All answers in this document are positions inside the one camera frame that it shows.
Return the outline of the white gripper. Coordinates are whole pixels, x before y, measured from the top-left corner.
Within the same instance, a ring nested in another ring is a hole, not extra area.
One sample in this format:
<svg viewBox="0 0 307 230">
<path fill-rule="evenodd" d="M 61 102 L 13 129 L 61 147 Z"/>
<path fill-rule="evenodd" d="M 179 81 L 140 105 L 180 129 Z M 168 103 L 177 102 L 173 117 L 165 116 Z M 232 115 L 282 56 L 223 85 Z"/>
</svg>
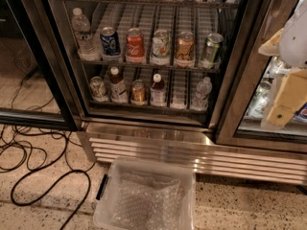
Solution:
<svg viewBox="0 0 307 230">
<path fill-rule="evenodd" d="M 262 44 L 258 53 L 278 56 L 292 67 L 307 67 L 307 1 L 304 0 L 284 29 Z M 307 103 L 307 70 L 294 70 L 278 76 L 272 85 L 271 101 L 266 108 L 266 121 L 273 127 L 284 127 Z"/>
</svg>

